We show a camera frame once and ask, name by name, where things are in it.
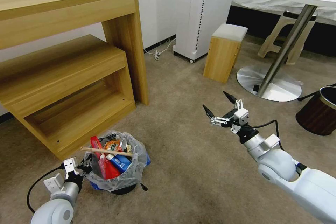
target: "baseboard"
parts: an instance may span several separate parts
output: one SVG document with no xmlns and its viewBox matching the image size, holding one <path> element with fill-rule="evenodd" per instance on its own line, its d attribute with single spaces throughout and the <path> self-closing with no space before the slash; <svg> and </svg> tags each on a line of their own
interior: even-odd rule
<svg viewBox="0 0 336 224">
<path fill-rule="evenodd" d="M 0 124 L 9 120 L 9 119 L 12 119 L 14 116 L 11 112 L 7 112 L 3 115 L 0 115 Z"/>
<path fill-rule="evenodd" d="M 160 46 L 160 45 L 166 43 L 166 41 L 167 41 L 168 39 L 171 39 L 171 40 L 172 40 L 172 39 L 174 39 L 174 38 L 176 38 L 176 34 L 173 35 L 173 36 L 171 36 L 171 37 L 168 37 L 168 38 L 166 38 L 166 39 L 164 39 L 164 40 L 161 40 L 160 42 L 157 42 L 157 43 L 155 43 L 154 45 L 151 45 L 151 46 L 145 48 L 145 50 L 146 50 L 146 51 L 153 50 L 154 48 L 156 48 L 156 47 L 158 47 L 158 46 Z"/>
</svg>

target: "white cushion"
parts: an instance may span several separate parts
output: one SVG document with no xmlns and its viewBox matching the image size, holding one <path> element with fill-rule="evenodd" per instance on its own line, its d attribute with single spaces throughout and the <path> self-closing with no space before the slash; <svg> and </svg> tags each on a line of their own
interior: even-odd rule
<svg viewBox="0 0 336 224">
<path fill-rule="evenodd" d="M 241 42 L 243 41 L 246 32 L 247 28 L 243 26 L 221 24 L 212 36 Z"/>
</svg>

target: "round table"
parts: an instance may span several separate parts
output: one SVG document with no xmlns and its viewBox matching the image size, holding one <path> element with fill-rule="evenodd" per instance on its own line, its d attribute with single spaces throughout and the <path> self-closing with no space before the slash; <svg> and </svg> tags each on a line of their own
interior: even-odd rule
<svg viewBox="0 0 336 224">
<path fill-rule="evenodd" d="M 302 3 L 305 6 L 283 43 L 278 57 L 270 67 L 248 66 L 237 72 L 237 80 L 243 88 L 256 96 L 277 102 L 295 100 L 301 95 L 301 82 L 282 72 L 280 67 L 287 59 L 317 6 L 336 7 L 336 0 L 287 1 Z"/>
</svg>

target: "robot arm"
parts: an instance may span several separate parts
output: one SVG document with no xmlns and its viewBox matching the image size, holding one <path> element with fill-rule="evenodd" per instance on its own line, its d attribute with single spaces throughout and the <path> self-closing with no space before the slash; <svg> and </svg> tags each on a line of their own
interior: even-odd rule
<svg viewBox="0 0 336 224">
<path fill-rule="evenodd" d="M 50 201 L 44 203 L 34 213 L 31 224 L 70 224 L 74 216 L 74 206 L 78 193 L 81 191 L 84 174 L 75 170 L 77 160 L 75 157 L 63 162 L 66 171 L 65 180 L 58 173 L 56 176 L 44 180 L 50 191 Z"/>
<path fill-rule="evenodd" d="M 336 179 L 293 159 L 282 149 L 278 136 L 272 134 L 263 138 L 256 127 L 249 126 L 249 111 L 243 107 L 242 100 L 236 100 L 226 92 L 224 94 L 234 108 L 223 117 L 216 117 L 203 105 L 210 123 L 231 128 L 239 136 L 240 143 L 257 162 L 258 172 L 265 179 L 289 193 L 299 205 L 323 223 L 336 223 Z"/>
</svg>

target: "power cord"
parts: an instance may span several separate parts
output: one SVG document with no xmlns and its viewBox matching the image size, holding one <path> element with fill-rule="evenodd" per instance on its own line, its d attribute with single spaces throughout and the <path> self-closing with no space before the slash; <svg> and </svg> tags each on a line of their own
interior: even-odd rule
<svg viewBox="0 0 336 224">
<path fill-rule="evenodd" d="M 262 128 L 262 127 L 265 127 L 265 126 L 270 125 L 272 123 L 275 123 L 276 135 L 280 139 L 280 137 L 279 137 L 279 125 L 278 125 L 278 121 L 277 120 L 272 120 L 272 121 L 269 121 L 269 122 L 267 122 L 265 124 L 258 125 L 258 126 L 245 126 L 245 125 L 240 125 L 240 124 L 237 124 L 237 125 L 240 126 L 240 127 L 243 127 L 243 128 Z M 279 140 L 279 147 L 280 147 L 280 149 L 282 149 L 284 151 L 280 140 Z"/>
<path fill-rule="evenodd" d="M 32 206 L 30 205 L 30 202 L 29 202 L 29 198 L 30 198 L 30 193 L 33 189 L 33 187 L 41 180 L 43 179 L 45 176 L 49 175 L 50 173 L 54 172 L 54 171 L 57 171 L 58 169 L 64 169 L 64 164 L 62 163 L 59 167 L 55 168 L 55 169 L 52 169 L 51 171 L 48 171 L 46 174 L 44 174 L 43 176 L 41 176 L 38 180 L 36 180 L 32 185 L 31 187 L 29 188 L 29 191 L 27 193 L 27 206 L 29 208 L 29 210 L 34 214 L 35 213 L 35 210 L 32 208 Z"/>
<path fill-rule="evenodd" d="M 145 48 L 144 48 L 143 50 L 144 50 L 146 53 L 148 53 L 148 54 L 152 54 L 152 55 L 154 55 L 154 59 L 155 59 L 155 60 L 159 60 L 159 59 L 160 59 L 159 56 L 160 56 L 163 52 L 167 51 L 167 49 L 169 48 L 169 46 L 171 45 L 171 43 L 172 43 L 174 40 L 176 40 L 176 38 L 174 38 L 174 39 L 169 43 L 169 45 L 167 46 L 167 48 L 164 49 L 163 51 L 155 50 L 154 53 L 151 53 L 151 52 L 149 53 L 149 52 L 146 51 Z"/>
</svg>

